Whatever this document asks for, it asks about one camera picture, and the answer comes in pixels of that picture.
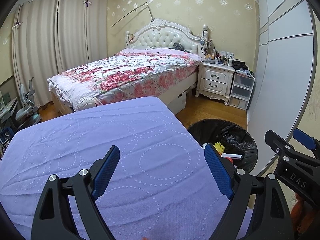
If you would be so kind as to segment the grey desk chair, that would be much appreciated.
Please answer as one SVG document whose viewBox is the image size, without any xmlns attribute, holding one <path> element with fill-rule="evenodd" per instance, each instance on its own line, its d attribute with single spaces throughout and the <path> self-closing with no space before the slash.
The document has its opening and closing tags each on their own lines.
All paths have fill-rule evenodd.
<svg viewBox="0 0 320 240">
<path fill-rule="evenodd" d="M 33 89 L 33 79 L 29 80 L 29 91 L 25 90 L 24 84 L 19 86 L 20 101 L 22 108 L 16 113 L 15 120 L 19 124 L 17 131 L 25 129 L 27 127 L 40 123 L 41 116 L 39 114 L 39 108 L 35 104 Z"/>
</svg>

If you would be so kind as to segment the floral quilt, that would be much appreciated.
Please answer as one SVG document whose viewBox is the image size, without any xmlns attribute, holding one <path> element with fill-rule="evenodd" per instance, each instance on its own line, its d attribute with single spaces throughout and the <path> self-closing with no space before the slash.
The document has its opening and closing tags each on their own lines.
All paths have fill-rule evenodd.
<svg viewBox="0 0 320 240">
<path fill-rule="evenodd" d="M 159 96 L 197 70 L 202 57 L 170 48 L 124 49 L 47 80 L 49 91 L 73 111 L 88 97 L 103 105 Z"/>
</svg>

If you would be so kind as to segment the white nightstand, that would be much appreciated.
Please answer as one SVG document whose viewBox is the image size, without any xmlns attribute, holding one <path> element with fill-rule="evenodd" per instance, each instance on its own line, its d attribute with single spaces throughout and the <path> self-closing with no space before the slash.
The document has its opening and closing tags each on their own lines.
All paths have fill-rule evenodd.
<svg viewBox="0 0 320 240">
<path fill-rule="evenodd" d="M 211 100 L 222 100 L 228 106 L 235 69 L 223 64 L 199 64 L 196 94 Z"/>
</svg>

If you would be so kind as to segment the white wardrobe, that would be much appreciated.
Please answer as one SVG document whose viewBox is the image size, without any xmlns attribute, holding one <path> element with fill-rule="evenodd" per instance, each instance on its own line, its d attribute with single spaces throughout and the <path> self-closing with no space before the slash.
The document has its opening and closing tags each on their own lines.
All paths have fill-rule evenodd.
<svg viewBox="0 0 320 240">
<path fill-rule="evenodd" d="M 310 98 L 316 70 L 315 19 L 307 0 L 258 0 L 259 53 L 255 90 L 248 114 L 248 132 L 258 147 L 251 171 L 263 174 L 276 159 L 265 143 L 274 131 L 292 137 Z"/>
</svg>

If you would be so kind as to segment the yellow foam fruit net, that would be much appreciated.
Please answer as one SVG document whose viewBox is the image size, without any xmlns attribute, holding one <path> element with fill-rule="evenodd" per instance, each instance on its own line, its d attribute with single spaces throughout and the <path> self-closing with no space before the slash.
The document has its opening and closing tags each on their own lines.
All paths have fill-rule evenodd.
<svg viewBox="0 0 320 240">
<path fill-rule="evenodd" d="M 214 144 L 214 147 L 220 155 L 223 154 L 225 151 L 225 146 L 221 144 L 221 142 L 216 142 Z"/>
</svg>

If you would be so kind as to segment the white tufted headboard bed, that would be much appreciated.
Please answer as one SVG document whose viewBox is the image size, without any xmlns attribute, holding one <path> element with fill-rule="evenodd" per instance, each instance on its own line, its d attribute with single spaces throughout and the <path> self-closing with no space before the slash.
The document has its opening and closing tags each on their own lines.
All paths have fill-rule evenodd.
<svg viewBox="0 0 320 240">
<path fill-rule="evenodd" d="M 200 37 L 193 35 L 187 27 L 159 18 L 151 21 L 147 26 L 143 27 L 135 34 L 131 34 L 128 31 L 126 33 L 125 42 L 125 49 L 139 50 L 156 48 L 174 49 L 173 44 L 177 42 L 184 46 L 184 51 L 197 54 L 203 59 Z M 197 82 L 197 70 L 182 82 L 156 97 L 165 105 L 168 105 L 184 91 L 187 92 L 188 90 L 195 88 Z M 75 112 L 72 108 L 61 103 L 54 94 L 51 93 L 51 95 L 56 109 L 60 111 L 61 114 L 66 115 Z M 78 111 L 101 105 L 103 104 L 97 99 L 85 97 L 80 100 L 80 107 Z"/>
</svg>

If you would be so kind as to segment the black lined trash bin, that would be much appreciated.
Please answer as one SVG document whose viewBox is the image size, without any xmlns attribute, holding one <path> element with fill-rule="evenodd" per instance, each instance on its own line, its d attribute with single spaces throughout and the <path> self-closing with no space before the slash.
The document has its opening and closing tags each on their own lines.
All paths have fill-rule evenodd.
<svg viewBox="0 0 320 240">
<path fill-rule="evenodd" d="M 221 119 L 200 120 L 188 128 L 188 132 L 200 144 L 221 143 L 228 154 L 240 154 L 242 159 L 234 165 L 251 172 L 258 160 L 258 148 L 255 140 L 239 125 Z"/>
</svg>

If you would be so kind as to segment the beige curtains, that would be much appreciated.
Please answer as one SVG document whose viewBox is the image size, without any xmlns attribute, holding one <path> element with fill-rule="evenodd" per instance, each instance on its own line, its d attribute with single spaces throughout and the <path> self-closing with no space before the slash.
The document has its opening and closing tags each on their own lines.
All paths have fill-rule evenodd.
<svg viewBox="0 0 320 240">
<path fill-rule="evenodd" d="M 107 57 L 107 0 L 29 0 L 14 20 L 15 82 L 33 82 L 37 105 L 52 99 L 48 78 Z"/>
</svg>

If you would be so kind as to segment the clear plastic drawer unit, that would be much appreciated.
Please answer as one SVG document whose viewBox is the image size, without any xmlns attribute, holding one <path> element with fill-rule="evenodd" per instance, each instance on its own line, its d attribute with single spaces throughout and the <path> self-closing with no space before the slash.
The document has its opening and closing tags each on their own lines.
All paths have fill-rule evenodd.
<svg viewBox="0 0 320 240">
<path fill-rule="evenodd" d="M 255 78 L 250 73 L 236 70 L 228 104 L 230 106 L 247 110 L 255 84 Z"/>
</svg>

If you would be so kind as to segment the clutter on nightstand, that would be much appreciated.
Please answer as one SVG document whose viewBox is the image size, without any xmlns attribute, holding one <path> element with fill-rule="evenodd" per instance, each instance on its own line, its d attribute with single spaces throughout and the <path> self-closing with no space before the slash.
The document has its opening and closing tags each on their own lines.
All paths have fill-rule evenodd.
<svg viewBox="0 0 320 240">
<path fill-rule="evenodd" d="M 206 24 L 202 27 L 200 46 L 204 55 L 204 63 L 222 64 L 224 66 L 233 67 L 236 71 L 254 76 L 254 73 L 249 69 L 247 64 L 245 64 L 244 61 L 236 59 L 234 54 L 226 51 L 218 51 L 215 47 L 212 47 L 212 40 L 209 39 L 209 29 Z"/>
</svg>

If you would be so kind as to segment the purple quilted bed cover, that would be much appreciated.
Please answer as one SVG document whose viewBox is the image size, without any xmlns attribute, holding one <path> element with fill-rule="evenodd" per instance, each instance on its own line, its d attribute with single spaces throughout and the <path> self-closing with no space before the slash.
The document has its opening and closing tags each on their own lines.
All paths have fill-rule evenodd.
<svg viewBox="0 0 320 240">
<path fill-rule="evenodd" d="M 1 205 L 25 238 L 51 186 L 86 182 L 116 239 L 209 239 L 229 199 L 204 149 L 156 97 L 75 112 L 17 132 L 1 159 Z"/>
</svg>

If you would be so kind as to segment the white storage box under bed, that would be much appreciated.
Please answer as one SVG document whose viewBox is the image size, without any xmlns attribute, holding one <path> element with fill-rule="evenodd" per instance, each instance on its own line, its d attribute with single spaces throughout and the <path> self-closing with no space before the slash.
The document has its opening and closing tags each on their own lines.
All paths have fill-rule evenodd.
<svg viewBox="0 0 320 240">
<path fill-rule="evenodd" d="M 176 99 L 172 100 L 172 102 L 167 105 L 168 109 L 170 109 L 170 111 L 171 111 L 174 115 L 180 113 L 180 111 L 182 111 L 183 109 L 185 109 L 186 96 L 187 96 L 187 92 L 184 91 L 184 92 L 183 92 L 182 94 L 180 94 Z"/>
</svg>

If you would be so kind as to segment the white green cream tube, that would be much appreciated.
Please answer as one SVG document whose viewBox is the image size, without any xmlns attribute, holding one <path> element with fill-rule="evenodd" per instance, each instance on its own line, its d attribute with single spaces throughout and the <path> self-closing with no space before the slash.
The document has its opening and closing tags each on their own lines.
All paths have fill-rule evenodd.
<svg viewBox="0 0 320 240">
<path fill-rule="evenodd" d="M 223 157 L 223 158 L 229 158 L 229 159 L 242 160 L 243 155 L 242 155 L 242 154 L 222 153 L 222 154 L 221 154 L 221 157 Z"/>
</svg>

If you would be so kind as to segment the dark clothes on pillow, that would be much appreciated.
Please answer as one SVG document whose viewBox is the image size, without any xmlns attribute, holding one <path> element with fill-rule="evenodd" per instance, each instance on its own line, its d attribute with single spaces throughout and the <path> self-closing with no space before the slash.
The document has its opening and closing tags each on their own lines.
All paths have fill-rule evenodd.
<svg viewBox="0 0 320 240">
<path fill-rule="evenodd" d="M 184 46 L 179 44 L 179 43 L 177 43 L 177 42 L 175 42 L 173 44 L 173 48 L 176 49 L 176 50 L 184 51 Z"/>
</svg>

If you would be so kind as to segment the study desk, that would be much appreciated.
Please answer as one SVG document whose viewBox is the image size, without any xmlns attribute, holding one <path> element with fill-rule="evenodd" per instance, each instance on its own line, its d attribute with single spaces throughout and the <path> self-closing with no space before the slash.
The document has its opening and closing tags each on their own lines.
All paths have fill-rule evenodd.
<svg viewBox="0 0 320 240">
<path fill-rule="evenodd" d="M 1 109 L 1 131 L 7 127 L 15 129 L 14 113 L 18 105 L 17 98 L 13 98 L 7 105 Z"/>
</svg>

